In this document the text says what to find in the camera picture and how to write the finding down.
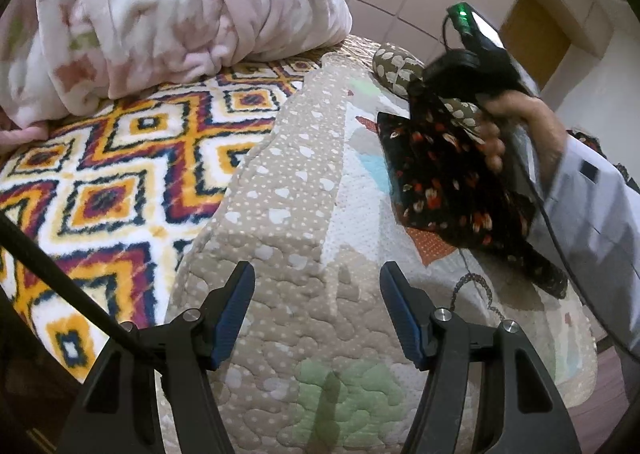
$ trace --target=pink floral blanket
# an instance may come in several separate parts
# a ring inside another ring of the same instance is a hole
[[[0,19],[0,105],[19,128],[95,112],[161,82],[343,40],[344,0],[12,0]]]

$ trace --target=person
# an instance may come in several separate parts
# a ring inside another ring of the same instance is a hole
[[[596,151],[566,133],[558,116],[540,100],[515,90],[482,102],[495,119],[516,118],[527,126],[538,154],[545,212],[575,282],[603,327],[636,359],[622,355],[627,392],[638,390],[640,358],[640,195]],[[504,142],[495,119],[482,115],[487,166],[502,170]],[[564,269],[540,213],[531,245]]]

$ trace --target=human hand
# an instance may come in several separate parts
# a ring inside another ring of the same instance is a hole
[[[558,116],[539,98],[532,98],[516,90],[507,90],[481,104],[492,116],[515,119],[527,126],[540,161],[540,180],[546,188],[556,173],[568,137]],[[500,128],[493,119],[484,113],[482,115],[478,131],[484,140],[482,151],[486,165],[493,172],[499,173],[505,151],[500,139]]]

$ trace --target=geometric patterned blanket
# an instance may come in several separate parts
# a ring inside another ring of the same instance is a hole
[[[377,47],[350,36],[337,47],[105,101],[6,160],[0,209],[117,321],[161,324],[185,249],[305,73],[329,51],[370,66]],[[4,249],[0,285],[47,350],[84,380],[104,334]]]

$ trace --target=sleeve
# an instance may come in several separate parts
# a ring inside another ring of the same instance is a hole
[[[587,304],[640,356],[640,195],[607,160],[569,137],[545,211]],[[529,242],[563,268],[541,214]]]

